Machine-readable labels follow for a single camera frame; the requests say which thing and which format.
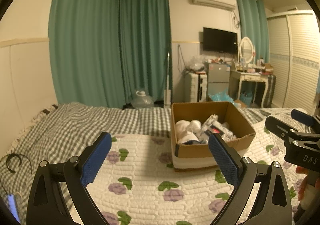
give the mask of oval mirror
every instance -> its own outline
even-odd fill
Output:
[[[245,36],[239,44],[239,57],[245,59],[245,63],[254,63],[254,46],[249,37]]]

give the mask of purple flower pattern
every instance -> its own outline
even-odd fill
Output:
[[[111,183],[108,187],[110,192],[114,192],[116,195],[125,194],[127,189],[121,183]]]
[[[101,212],[101,214],[103,215],[103,217],[107,220],[107,222],[110,225],[118,225],[119,224],[119,219],[116,215],[114,215],[112,213],[107,213],[107,212]]]
[[[296,214],[296,212],[298,211],[298,205],[295,205],[292,207],[292,217]]]
[[[291,166],[292,166],[292,164],[288,163],[287,161],[284,161],[283,164],[282,164],[282,168],[285,169],[285,170],[290,168]]]
[[[227,201],[224,201],[222,199],[214,200],[209,204],[209,210],[213,213],[219,213],[226,204],[226,202]]]
[[[164,192],[163,199],[167,202],[177,202],[184,197],[183,191],[179,189],[170,189]]]
[[[172,163],[172,155],[171,152],[164,152],[158,157],[159,161],[163,164],[170,164]]]
[[[115,164],[116,162],[119,161],[119,152],[117,151],[110,151],[107,155],[107,160],[109,161],[109,163],[111,164]]]
[[[270,150],[270,154],[273,155],[273,156],[277,156],[280,152],[280,148],[279,147],[273,147],[271,150]]]

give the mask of green leaf print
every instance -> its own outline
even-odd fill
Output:
[[[117,212],[118,216],[122,217],[122,216],[126,216],[127,213],[126,212]]]
[[[266,127],[264,127],[263,131],[267,134],[270,134],[270,131]]]
[[[176,225],[192,225],[192,224],[187,221],[177,221]]]
[[[221,198],[222,200],[226,201],[229,199],[230,195],[228,193],[219,193],[215,197]]]
[[[214,175],[214,179],[216,180],[216,182],[218,183],[225,183],[227,182],[226,179],[224,178],[223,174],[221,173],[221,170],[217,170],[215,175]]]
[[[289,190],[289,195],[290,195],[290,199],[294,198],[297,194],[294,191],[293,186],[291,186],[290,190]]]
[[[274,147],[274,145],[267,145],[266,146],[266,151],[269,152],[273,147]]]
[[[120,225],[128,225],[131,221],[131,216],[129,216],[126,212],[118,212],[118,216],[120,216],[119,221]]]
[[[121,148],[119,149],[119,153],[120,153],[120,161],[123,162],[127,158],[129,151],[125,148]]]
[[[257,164],[267,164],[267,163],[266,163],[266,161],[259,160],[259,161],[257,162]]]
[[[158,186],[158,191],[162,192],[166,188],[167,188],[167,190],[170,190],[171,188],[178,188],[178,187],[179,187],[179,185],[177,183],[175,183],[175,182],[163,181]]]
[[[118,181],[121,182],[122,185],[126,186],[128,190],[131,190],[132,181],[128,177],[121,177],[118,179]]]

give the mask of air conditioner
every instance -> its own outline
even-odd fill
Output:
[[[212,6],[233,11],[236,8],[236,0],[192,0],[194,4]]]

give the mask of floral quilt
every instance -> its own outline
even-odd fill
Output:
[[[303,131],[288,116],[276,117]],[[294,214],[304,175],[296,174],[295,166],[284,161],[283,141],[265,129],[264,121],[253,127],[256,137],[245,156],[256,163],[280,162]],[[113,136],[111,151],[87,189],[110,225],[209,225],[233,186],[226,183],[218,168],[175,172],[169,138],[118,134]],[[258,189],[255,184],[238,224],[247,219]],[[74,206],[70,213],[82,224]]]

